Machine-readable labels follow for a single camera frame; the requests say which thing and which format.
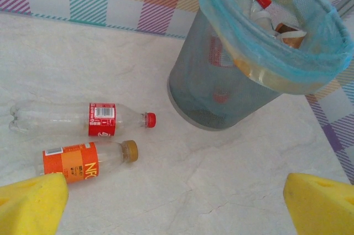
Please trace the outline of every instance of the trash can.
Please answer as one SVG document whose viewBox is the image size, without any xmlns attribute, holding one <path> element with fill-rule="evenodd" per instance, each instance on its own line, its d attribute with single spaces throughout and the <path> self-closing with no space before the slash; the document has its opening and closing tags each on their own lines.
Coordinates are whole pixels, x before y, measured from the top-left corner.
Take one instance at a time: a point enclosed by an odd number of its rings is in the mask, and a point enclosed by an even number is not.
<svg viewBox="0 0 354 235">
<path fill-rule="evenodd" d="M 235 0 L 199 4 L 168 89 L 178 112 L 201 128 L 229 128 L 282 93 L 313 93 L 353 56 L 350 35 L 327 0 L 272 0 L 267 8 L 275 26 L 307 32 L 299 49 L 253 23 Z"/>
</svg>

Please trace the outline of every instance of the plaid wall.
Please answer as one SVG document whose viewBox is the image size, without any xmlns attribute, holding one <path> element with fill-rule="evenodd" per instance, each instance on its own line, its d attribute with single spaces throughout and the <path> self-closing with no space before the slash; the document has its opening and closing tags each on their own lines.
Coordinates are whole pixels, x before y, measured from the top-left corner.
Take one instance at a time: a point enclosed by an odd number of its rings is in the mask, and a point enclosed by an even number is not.
<svg viewBox="0 0 354 235">
<path fill-rule="evenodd" d="M 198 0 L 0 0 L 2 11 L 177 38 L 187 35 L 197 9 Z M 345 23 L 354 36 L 354 15 Z M 354 62 L 307 99 L 354 184 Z"/>
</svg>

